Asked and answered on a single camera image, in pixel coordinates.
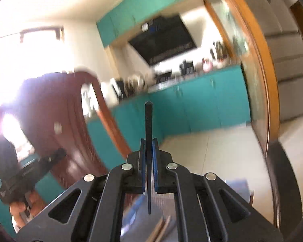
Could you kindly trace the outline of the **left hand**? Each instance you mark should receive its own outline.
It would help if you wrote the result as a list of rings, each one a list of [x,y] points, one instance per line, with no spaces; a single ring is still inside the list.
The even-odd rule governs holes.
[[[29,199],[32,204],[30,215],[37,216],[46,206],[46,202],[41,198],[36,190],[31,191]],[[10,204],[9,210],[12,216],[12,224],[16,232],[26,225],[26,222],[21,218],[21,213],[27,209],[23,202],[13,202]]]

